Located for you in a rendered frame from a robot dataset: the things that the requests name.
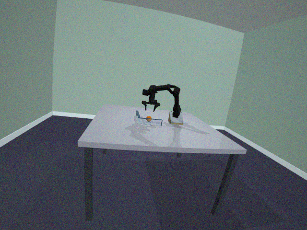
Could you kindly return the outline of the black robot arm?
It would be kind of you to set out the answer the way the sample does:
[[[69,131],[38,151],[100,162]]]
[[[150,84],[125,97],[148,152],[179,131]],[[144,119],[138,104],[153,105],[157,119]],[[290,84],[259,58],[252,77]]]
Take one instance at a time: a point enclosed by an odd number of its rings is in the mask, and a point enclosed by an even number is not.
[[[174,88],[172,91],[170,88]],[[180,93],[180,88],[174,85],[166,84],[166,85],[151,85],[148,90],[143,89],[142,94],[150,97],[155,97],[155,93],[158,93],[157,91],[163,91],[163,90],[168,90],[173,96],[175,97],[175,104],[173,107],[173,117],[178,118],[181,112],[181,108],[179,105],[179,93]],[[157,103],[157,100],[149,99],[149,103],[152,105],[155,105]]]

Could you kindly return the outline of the clear l-shaped low wall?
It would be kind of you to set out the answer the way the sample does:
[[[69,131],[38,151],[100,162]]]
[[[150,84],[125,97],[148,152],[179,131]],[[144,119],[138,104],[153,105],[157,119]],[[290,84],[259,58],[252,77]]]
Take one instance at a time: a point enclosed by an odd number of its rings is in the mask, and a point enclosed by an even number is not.
[[[138,118],[138,115],[136,113],[136,119],[138,124],[144,124],[144,125],[155,125],[155,126],[161,126],[162,120],[153,120],[153,119],[142,119]]]

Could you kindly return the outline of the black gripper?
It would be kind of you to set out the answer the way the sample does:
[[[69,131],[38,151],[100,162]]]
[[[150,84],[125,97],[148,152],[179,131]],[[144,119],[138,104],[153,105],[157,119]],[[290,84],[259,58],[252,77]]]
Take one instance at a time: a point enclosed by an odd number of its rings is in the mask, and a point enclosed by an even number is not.
[[[153,98],[155,99],[155,97],[150,97],[150,96],[149,96],[149,99],[150,99],[150,98],[151,98],[151,99],[153,99]],[[142,101],[142,104],[145,106],[145,111],[146,111],[146,106],[147,106],[146,104],[150,104],[150,103],[149,103],[149,102],[146,102],[146,101]],[[153,111],[155,111],[155,109],[156,109],[158,106],[160,106],[160,103],[155,103],[155,105],[154,105],[154,110],[153,110]]]

